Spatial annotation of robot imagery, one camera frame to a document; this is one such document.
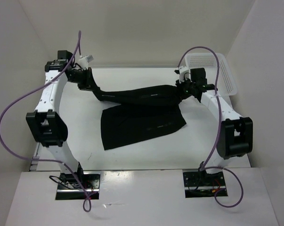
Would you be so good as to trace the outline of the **black shorts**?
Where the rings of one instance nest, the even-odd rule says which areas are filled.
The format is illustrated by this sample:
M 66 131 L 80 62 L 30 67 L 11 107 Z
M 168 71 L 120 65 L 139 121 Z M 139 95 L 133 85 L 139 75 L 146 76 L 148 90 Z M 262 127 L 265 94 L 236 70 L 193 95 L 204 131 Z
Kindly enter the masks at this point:
M 106 92 L 96 84 L 91 68 L 88 78 L 99 101 L 117 104 L 101 115 L 101 139 L 106 151 L 169 135 L 186 125 L 179 108 L 182 98 L 175 86 Z

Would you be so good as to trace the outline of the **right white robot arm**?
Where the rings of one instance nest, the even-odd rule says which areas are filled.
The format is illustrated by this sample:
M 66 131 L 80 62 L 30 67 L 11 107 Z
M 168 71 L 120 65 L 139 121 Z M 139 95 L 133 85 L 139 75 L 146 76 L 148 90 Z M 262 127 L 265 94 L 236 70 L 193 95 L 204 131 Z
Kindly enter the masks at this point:
M 195 97 L 218 122 L 218 140 L 208 159 L 201 163 L 198 171 L 184 176 L 186 187 L 208 186 L 233 159 L 252 151 L 253 122 L 237 113 L 218 93 L 215 84 L 207 82 L 204 68 L 180 66 L 175 73 L 179 75 L 176 86 L 181 93 L 185 97 Z

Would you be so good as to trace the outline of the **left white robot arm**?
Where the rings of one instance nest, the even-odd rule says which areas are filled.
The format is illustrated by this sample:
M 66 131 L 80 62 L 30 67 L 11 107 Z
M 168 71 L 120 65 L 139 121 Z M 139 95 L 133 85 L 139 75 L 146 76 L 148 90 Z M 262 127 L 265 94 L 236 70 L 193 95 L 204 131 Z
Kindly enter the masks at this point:
M 66 141 L 68 128 L 59 115 L 62 93 L 68 82 L 65 73 L 73 65 L 74 56 L 67 50 L 59 50 L 57 59 L 46 63 L 46 87 L 35 110 L 26 115 L 26 121 L 35 141 L 59 161 L 61 186 L 78 189 L 84 185 L 85 176 Z

